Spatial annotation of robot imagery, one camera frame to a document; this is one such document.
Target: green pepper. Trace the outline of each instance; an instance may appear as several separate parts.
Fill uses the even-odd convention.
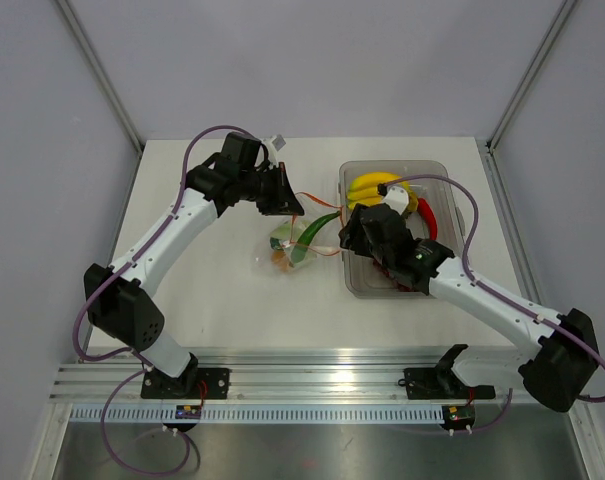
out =
[[[334,218],[338,218],[340,216],[340,211],[338,210],[335,213],[329,213],[328,215],[324,215],[323,217],[315,220],[311,225],[309,225],[304,232],[298,238],[298,241],[293,247],[293,251],[291,252],[291,263],[296,264],[300,263],[306,257],[306,252],[309,249],[309,245],[318,234],[318,232],[324,227],[327,223],[329,223]]]

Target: black mounting bracket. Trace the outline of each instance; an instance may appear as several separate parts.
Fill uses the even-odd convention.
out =
[[[144,375],[140,397],[147,400],[200,400],[203,382],[206,386],[205,400],[227,399],[231,379],[231,370],[228,368],[196,368],[193,374],[186,375],[191,378],[186,385],[182,383],[184,387],[181,388],[180,385],[176,386],[176,381],[179,382],[180,379],[173,379],[153,369]]]
[[[398,380],[406,388],[409,400],[468,400],[471,388],[464,385],[453,373],[453,362],[468,345],[452,346],[434,367],[404,369],[404,378]],[[472,387],[476,400],[492,400],[495,388],[490,385]]]

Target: metal floor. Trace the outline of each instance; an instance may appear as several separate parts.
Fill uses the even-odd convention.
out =
[[[478,424],[497,413],[478,408]],[[144,424],[107,425],[116,450],[138,468],[166,470],[184,455],[167,434],[130,441]],[[588,478],[566,415],[535,405],[516,405],[494,430],[449,438],[435,426],[384,425],[198,425],[189,432],[199,450],[176,479],[374,480]],[[112,461],[97,423],[67,429],[54,478],[132,479]]]

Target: clear plastic bag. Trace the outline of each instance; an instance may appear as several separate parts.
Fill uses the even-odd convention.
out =
[[[304,216],[280,221],[268,237],[268,261],[282,273],[340,253],[338,233],[343,226],[342,208],[306,192],[297,193],[296,198],[304,207]]]

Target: green vegetable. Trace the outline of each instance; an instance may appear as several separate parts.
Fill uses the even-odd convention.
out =
[[[306,230],[302,232],[302,235],[300,235],[300,238],[298,238],[298,241],[291,252],[291,263],[296,264],[304,260],[304,257],[306,257],[306,252],[309,250],[309,245],[311,245],[311,242],[318,232],[331,220],[338,218],[340,213],[341,212],[338,210],[335,213],[324,215],[311,223],[311,225],[309,225]]]
[[[309,224],[309,221],[302,218],[298,219],[296,222],[287,220],[271,232],[269,245],[275,251],[279,252],[280,250],[283,250],[284,245],[288,244],[289,240],[294,236],[302,235],[302,232],[304,232]]]

